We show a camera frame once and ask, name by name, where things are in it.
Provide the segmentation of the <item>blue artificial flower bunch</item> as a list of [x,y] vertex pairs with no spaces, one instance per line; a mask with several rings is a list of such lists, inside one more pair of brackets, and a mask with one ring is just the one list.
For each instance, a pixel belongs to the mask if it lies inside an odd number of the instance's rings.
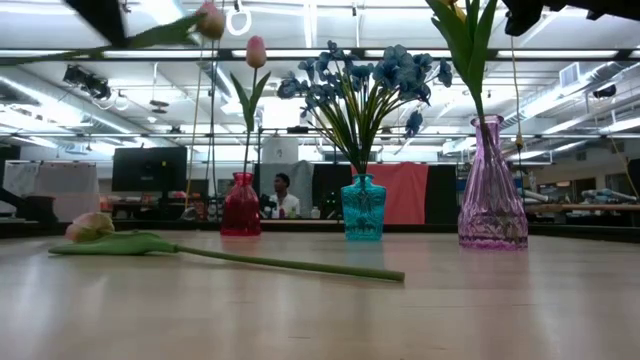
[[368,165],[366,111],[361,99],[363,82],[354,77],[356,60],[329,41],[317,57],[298,63],[306,77],[286,75],[276,94],[283,100],[302,99],[301,116],[341,151],[358,174],[364,174]]
[[375,64],[347,70],[344,100],[350,124],[355,127],[356,172],[367,172],[369,156],[385,117],[411,102],[429,105],[432,95],[429,84],[438,81],[448,88],[452,80],[453,69],[446,59],[435,59],[428,53],[412,55],[401,45],[386,48]]

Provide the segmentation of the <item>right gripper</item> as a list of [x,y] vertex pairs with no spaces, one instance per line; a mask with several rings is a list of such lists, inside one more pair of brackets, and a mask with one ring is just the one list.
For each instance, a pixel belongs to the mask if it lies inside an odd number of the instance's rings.
[[611,15],[640,21],[640,0],[502,0],[507,7],[505,33],[518,37],[535,25],[543,5],[553,11],[565,6],[586,9],[587,19],[596,21],[603,15]]

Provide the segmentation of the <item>black metal table frame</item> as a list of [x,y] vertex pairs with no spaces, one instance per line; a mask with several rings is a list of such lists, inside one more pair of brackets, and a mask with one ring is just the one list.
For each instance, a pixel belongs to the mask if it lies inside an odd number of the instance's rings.
[[[68,223],[0,222],[0,239],[58,236],[66,232],[67,226]],[[342,233],[344,230],[344,226],[336,222],[302,220],[266,222],[261,225],[261,228],[263,232],[298,233]],[[220,225],[211,222],[123,220],[115,223],[115,229],[118,231],[219,231]],[[383,233],[456,234],[457,226],[453,224],[385,225]],[[632,227],[532,224],[528,228],[528,233],[530,237],[562,237],[640,245],[640,228]]]

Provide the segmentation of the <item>pale hanging cloth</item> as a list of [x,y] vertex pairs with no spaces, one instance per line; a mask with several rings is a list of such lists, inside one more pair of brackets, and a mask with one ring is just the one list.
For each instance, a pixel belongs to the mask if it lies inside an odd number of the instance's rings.
[[100,210],[97,168],[91,163],[7,163],[2,187],[19,197],[52,198],[60,222]]

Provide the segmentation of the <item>dark brown pot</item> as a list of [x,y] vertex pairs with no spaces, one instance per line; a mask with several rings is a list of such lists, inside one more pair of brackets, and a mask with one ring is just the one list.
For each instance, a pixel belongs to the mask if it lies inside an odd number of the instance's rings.
[[49,196],[28,196],[22,208],[22,214],[27,220],[39,223],[56,223],[57,216],[54,213],[53,197]]

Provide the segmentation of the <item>white ceiling vent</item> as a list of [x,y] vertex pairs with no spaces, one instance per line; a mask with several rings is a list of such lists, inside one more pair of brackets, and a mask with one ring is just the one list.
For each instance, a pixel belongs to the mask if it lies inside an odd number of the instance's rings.
[[567,88],[580,83],[581,70],[580,63],[573,62],[558,73],[561,88]]

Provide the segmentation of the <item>purple glass vase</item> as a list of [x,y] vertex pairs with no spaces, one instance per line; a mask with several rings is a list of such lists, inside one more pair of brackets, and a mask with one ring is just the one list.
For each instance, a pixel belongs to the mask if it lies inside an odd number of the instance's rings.
[[471,121],[476,130],[476,155],[457,224],[463,248],[518,251],[528,247],[528,221],[522,200],[500,150],[502,122],[499,115]]

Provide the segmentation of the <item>teal glass vase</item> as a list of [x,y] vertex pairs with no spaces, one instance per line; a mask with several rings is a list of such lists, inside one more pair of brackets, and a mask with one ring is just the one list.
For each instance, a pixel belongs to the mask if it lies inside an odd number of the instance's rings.
[[356,174],[341,188],[345,236],[348,241],[380,241],[384,227],[386,188],[372,174]]

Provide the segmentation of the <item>black monitor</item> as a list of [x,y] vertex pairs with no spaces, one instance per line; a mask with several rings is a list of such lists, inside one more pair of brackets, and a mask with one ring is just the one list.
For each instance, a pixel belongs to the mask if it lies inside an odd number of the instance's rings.
[[115,150],[111,181],[115,192],[184,191],[186,182],[185,147]]

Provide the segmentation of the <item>person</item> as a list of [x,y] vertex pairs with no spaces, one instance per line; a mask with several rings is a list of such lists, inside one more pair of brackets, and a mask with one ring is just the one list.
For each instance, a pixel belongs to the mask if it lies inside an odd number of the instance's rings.
[[292,195],[288,189],[290,178],[285,173],[278,173],[274,178],[274,194],[270,201],[275,203],[271,210],[272,219],[293,219],[300,216],[300,200]]

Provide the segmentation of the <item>pink artificial tulip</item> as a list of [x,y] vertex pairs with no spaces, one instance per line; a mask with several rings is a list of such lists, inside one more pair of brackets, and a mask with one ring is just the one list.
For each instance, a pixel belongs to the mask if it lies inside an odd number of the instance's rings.
[[243,119],[246,126],[246,142],[243,161],[243,173],[247,172],[248,152],[251,133],[255,130],[255,114],[264,87],[271,73],[267,72],[262,78],[258,78],[258,71],[266,65],[267,53],[264,40],[259,36],[252,36],[246,46],[246,64],[253,70],[251,91],[247,92],[234,74],[231,74],[232,84],[242,107]]
[[115,231],[112,219],[108,215],[97,212],[85,213],[74,219],[71,224],[67,226],[65,237],[70,240],[70,243],[50,248],[50,254],[139,256],[150,253],[187,253],[218,260],[260,266],[393,282],[403,282],[405,280],[405,273],[398,271],[228,254],[170,243],[165,241],[161,236],[150,232],[134,231],[130,233],[118,233]]
[[66,61],[81,57],[100,58],[106,51],[139,50],[156,45],[186,44],[191,34],[198,33],[208,40],[220,40],[225,30],[225,16],[214,2],[204,2],[193,14],[179,18],[164,25],[158,25],[134,36],[126,36],[129,40],[124,48],[108,45],[77,49],[66,52],[49,53],[30,56],[0,56],[0,66],[16,66],[22,64]]

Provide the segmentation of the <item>red glass vase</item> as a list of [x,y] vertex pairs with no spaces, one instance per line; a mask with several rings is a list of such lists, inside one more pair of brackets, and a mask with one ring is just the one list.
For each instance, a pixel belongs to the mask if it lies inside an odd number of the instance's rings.
[[253,189],[252,173],[236,172],[234,185],[225,198],[220,232],[224,236],[261,234],[260,203]]

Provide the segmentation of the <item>overhead rig light bar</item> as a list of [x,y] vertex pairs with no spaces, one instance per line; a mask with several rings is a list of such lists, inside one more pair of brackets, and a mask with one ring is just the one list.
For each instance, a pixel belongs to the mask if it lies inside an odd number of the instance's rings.
[[[196,61],[201,57],[211,57],[220,61],[243,61],[246,50],[223,48],[220,50],[197,49],[142,49],[142,50],[99,50],[101,55],[89,55],[89,49],[63,51],[62,49],[1,49],[0,64],[22,64],[27,60],[35,61]],[[294,61],[317,57],[328,51],[319,48],[267,49],[269,60]],[[353,54],[360,60],[374,61],[381,59],[383,48],[347,48],[345,54]],[[411,55],[428,53],[434,58],[451,58],[449,50],[444,48],[409,48]],[[516,61],[528,62],[600,62],[600,61],[640,61],[640,48],[633,49],[516,49],[490,48],[487,60],[490,62],[506,62],[515,57]]]

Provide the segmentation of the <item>red hanging cloth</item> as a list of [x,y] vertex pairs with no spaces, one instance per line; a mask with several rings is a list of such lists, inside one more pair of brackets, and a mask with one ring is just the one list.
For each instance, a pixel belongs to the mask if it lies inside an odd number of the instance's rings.
[[420,225],[425,222],[428,166],[412,162],[369,164],[373,183],[386,188],[385,225]]

